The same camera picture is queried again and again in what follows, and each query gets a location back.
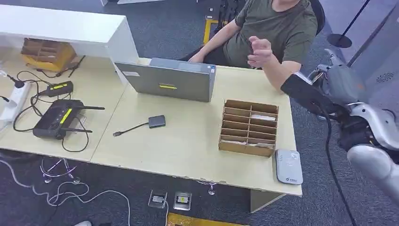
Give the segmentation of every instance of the green t-shirt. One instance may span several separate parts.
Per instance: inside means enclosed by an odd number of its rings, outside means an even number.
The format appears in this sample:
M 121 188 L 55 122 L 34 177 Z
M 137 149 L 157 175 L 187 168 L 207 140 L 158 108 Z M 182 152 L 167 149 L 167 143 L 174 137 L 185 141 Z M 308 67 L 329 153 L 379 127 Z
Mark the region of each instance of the green t-shirt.
M 276 58 L 281 62 L 302 63 L 316 36 L 317 19 L 309 0 L 301 0 L 293 8 L 276 12 L 273 0 L 247 0 L 235 18 L 241 30 L 223 46 L 229 64 L 249 68 L 248 55 L 253 53 L 251 36 L 267 39 Z

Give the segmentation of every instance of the light wooden desk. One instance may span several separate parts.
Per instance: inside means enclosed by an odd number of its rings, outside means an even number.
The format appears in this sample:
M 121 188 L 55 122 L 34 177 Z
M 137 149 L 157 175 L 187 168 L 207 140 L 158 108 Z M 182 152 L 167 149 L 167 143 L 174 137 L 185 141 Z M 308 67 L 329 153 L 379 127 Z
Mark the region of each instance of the light wooden desk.
M 8 60 L 3 65 L 3 69 L 14 78 L 19 71 L 28 70 L 51 83 L 72 81 L 74 84 L 72 99 L 81 100 L 87 106 L 105 107 L 105 110 L 83 111 L 83 114 L 87 116 L 84 126 L 93 131 L 92 134 L 89 134 L 89 144 L 83 152 L 67 152 L 61 147 L 61 141 L 59 140 L 41 139 L 35 137 L 31 131 L 23 133 L 16 132 L 13 130 L 12 125 L 8 125 L 6 129 L 0 132 L 0 148 L 79 161 L 90 161 L 125 88 L 125 85 L 122 85 L 118 75 L 115 73 L 115 69 L 110 60 L 105 58 L 86 57 L 80 65 L 80 68 L 78 68 L 70 78 L 68 78 L 69 72 L 65 72 L 58 78 L 47 78 L 42 73 L 26 67 L 24 63 L 20 61 L 19 57 L 15 56 L 13 56 L 12 60 Z M 37 80 L 29 73 L 21 73 L 20 79 Z M 45 88 L 45 84 L 40 83 L 40 89 L 43 90 Z M 8 97 L 12 89 L 13 82 L 9 78 L 0 77 L 0 95 Z M 30 98 L 35 93 L 36 85 L 32 84 L 28 97 Z M 24 108 L 29 106 L 29 98 L 26 100 Z M 53 101 L 56 98 L 41 97 L 41 99 Z M 2 109 L 3 106 L 4 101 L 1 101 L 0 109 Z M 44 113 L 50 104 L 39 101 L 36 106 Z M 21 115 L 16 127 L 18 129 L 29 129 L 32 128 L 38 120 L 39 117 L 30 109 Z M 86 136 L 80 133 L 71 134 L 65 139 L 65 146 L 70 150 L 80 150 L 85 144 Z
M 91 162 L 249 188 L 251 212 L 285 194 L 302 195 L 301 186 L 277 180 L 274 157 L 218 150 L 226 99 L 278 105 L 276 146 L 296 149 L 288 96 L 278 94 L 263 71 L 218 66 L 210 103 L 138 94 L 128 84 Z M 165 127 L 141 127 L 112 136 L 161 114 Z
M 148 59 L 140 59 L 142 64 L 148 62 Z M 28 69 L 20 61 L 8 61 L 4 68 L 13 76 Z M 47 79 L 32 72 L 52 83 L 68 80 L 68 73 Z M 30 79 L 30 76 L 22 74 L 21 79 Z M 94 132 L 89 135 L 90 143 L 85 151 L 69 153 L 62 149 L 60 141 L 40 139 L 31 132 L 15 132 L 11 127 L 0 132 L 0 148 L 249 188 L 251 212 L 286 194 L 302 195 L 301 186 L 277 180 L 274 157 L 218 150 L 225 99 L 278 105 L 276 146 L 296 149 L 289 98 L 279 95 L 262 71 L 219 66 L 211 103 L 137 94 L 130 84 L 123 86 L 111 62 L 101 58 L 87 57 L 70 80 L 75 87 L 72 98 L 82 100 L 86 105 L 105 107 L 105 111 L 87 110 L 84 113 L 88 117 L 85 127 Z M 0 90 L 4 96 L 11 92 L 8 79 L 0 78 Z M 43 112 L 48 107 L 49 104 L 38 103 Z M 165 127 L 142 127 L 120 137 L 112 136 L 115 131 L 147 122 L 148 117 L 160 114 L 166 117 Z M 29 128 L 38 119 L 30 111 L 23 115 L 17 126 Z M 65 145 L 78 150 L 85 142 L 85 136 L 71 134 Z

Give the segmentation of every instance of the laptop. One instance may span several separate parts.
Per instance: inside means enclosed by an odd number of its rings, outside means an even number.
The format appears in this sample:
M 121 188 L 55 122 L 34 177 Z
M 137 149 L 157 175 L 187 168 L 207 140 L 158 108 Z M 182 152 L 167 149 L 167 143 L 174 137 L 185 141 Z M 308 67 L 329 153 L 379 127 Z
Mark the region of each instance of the laptop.
M 153 58 L 149 65 L 115 63 L 138 93 L 210 102 L 216 66 Z

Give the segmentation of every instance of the cardboard organizer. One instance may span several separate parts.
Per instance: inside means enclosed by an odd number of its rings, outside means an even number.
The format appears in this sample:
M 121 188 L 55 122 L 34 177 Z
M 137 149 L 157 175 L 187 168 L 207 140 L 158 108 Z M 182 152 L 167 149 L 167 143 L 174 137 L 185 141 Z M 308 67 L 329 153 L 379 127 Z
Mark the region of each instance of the cardboard organizer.
M 28 66 L 53 72 L 67 68 L 76 56 L 68 42 L 27 38 L 24 39 L 21 54 Z
M 270 157 L 276 146 L 278 114 L 274 105 L 226 100 L 219 149 Z M 259 119 L 262 116 L 274 120 Z

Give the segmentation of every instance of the floor outlet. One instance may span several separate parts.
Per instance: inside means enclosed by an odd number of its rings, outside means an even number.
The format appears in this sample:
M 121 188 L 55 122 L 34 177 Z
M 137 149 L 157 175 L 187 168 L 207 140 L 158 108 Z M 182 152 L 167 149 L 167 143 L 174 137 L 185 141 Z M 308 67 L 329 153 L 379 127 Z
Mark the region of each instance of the floor outlet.
M 175 210 L 190 210 L 191 209 L 191 198 L 192 194 L 188 192 L 176 192 L 175 204 L 173 208 Z
M 165 207 L 165 200 L 167 196 L 167 192 L 151 190 L 148 206 L 163 209 Z

